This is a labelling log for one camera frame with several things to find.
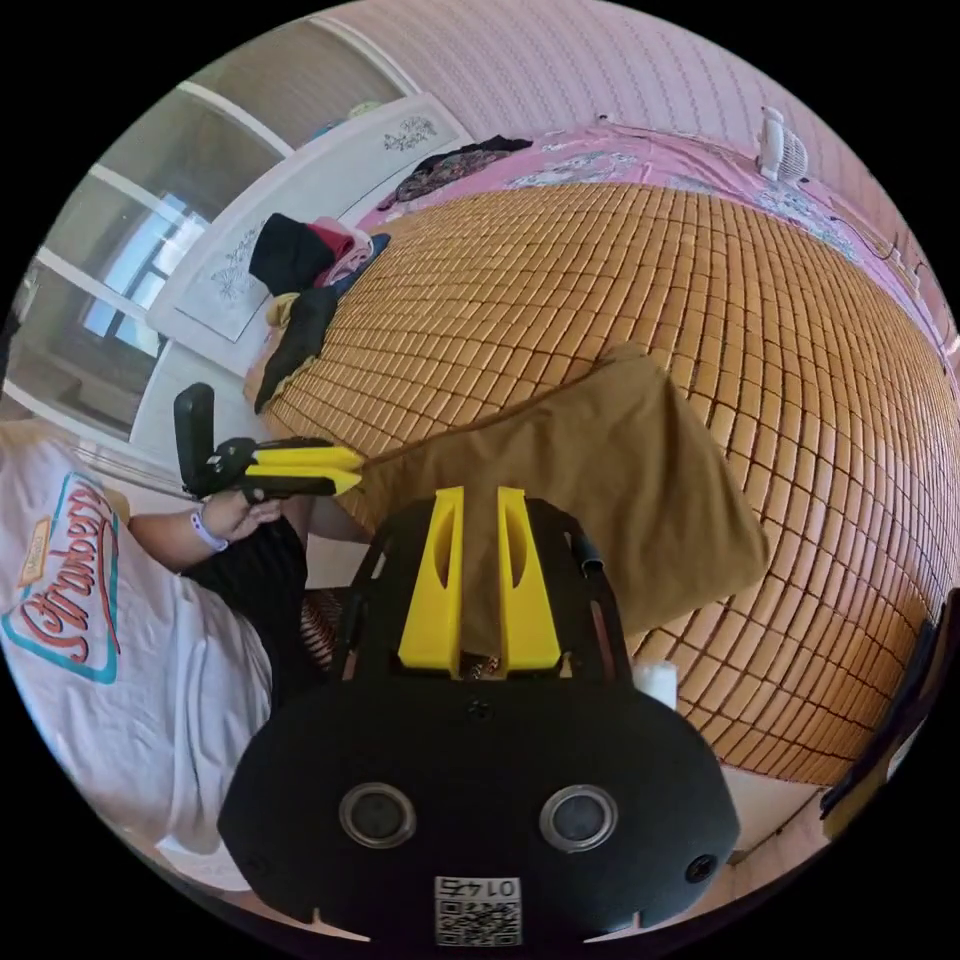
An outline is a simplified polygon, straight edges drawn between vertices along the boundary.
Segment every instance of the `hand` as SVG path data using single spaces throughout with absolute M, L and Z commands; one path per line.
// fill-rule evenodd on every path
M 255 490 L 258 500 L 263 491 Z M 249 537 L 262 523 L 280 519 L 280 501 L 266 500 L 251 506 L 240 490 L 215 493 L 203 506 L 203 525 L 215 537 L 235 543 Z

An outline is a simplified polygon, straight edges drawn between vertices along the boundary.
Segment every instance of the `brown towel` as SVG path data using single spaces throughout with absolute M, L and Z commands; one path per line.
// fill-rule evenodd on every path
M 463 486 L 464 652 L 499 652 L 496 488 L 573 515 L 599 549 L 627 637 L 759 580 L 757 517 L 709 431 L 656 362 L 622 344 L 582 379 L 469 427 L 368 461 L 377 522 Z

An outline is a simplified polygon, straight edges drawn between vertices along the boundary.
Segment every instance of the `wristband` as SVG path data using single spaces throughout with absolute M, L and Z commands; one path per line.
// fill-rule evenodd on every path
M 190 523 L 193 525 L 194 533 L 215 553 L 223 553 L 227 547 L 230 546 L 229 540 L 222 540 L 220 537 L 215 537 L 204 525 L 203 525 L 203 509 L 194 510 L 190 514 Z

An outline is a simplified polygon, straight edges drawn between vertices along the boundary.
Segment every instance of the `qr code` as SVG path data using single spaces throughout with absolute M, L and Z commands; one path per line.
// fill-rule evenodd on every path
M 514 947 L 520 943 L 520 901 L 438 900 L 442 947 Z

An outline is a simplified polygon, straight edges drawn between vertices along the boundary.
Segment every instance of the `black shorts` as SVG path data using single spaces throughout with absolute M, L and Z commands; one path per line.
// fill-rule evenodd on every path
M 271 710 L 324 682 L 301 639 L 307 554 L 285 517 L 257 527 L 183 576 L 215 593 L 256 630 L 273 674 Z

